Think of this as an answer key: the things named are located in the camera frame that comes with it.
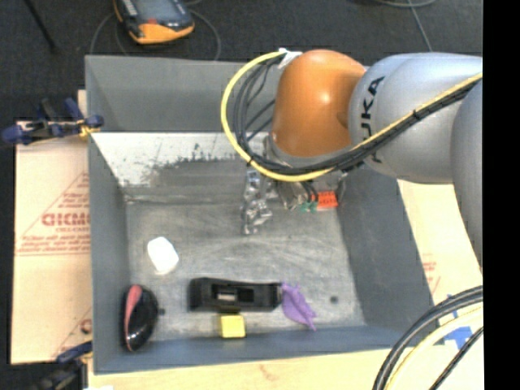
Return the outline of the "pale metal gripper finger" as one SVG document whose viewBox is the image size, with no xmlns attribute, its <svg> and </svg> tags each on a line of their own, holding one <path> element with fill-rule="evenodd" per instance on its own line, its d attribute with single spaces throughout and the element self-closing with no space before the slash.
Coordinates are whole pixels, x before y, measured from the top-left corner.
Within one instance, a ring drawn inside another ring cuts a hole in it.
<svg viewBox="0 0 520 390">
<path fill-rule="evenodd" d="M 267 178 L 263 174 L 255 169 L 247 169 L 243 198 L 245 200 L 266 200 L 267 185 Z"/>
<path fill-rule="evenodd" d="M 258 228 L 271 220 L 273 213 L 263 199 L 245 200 L 240 206 L 240 229 L 243 235 L 253 235 Z"/>
</svg>

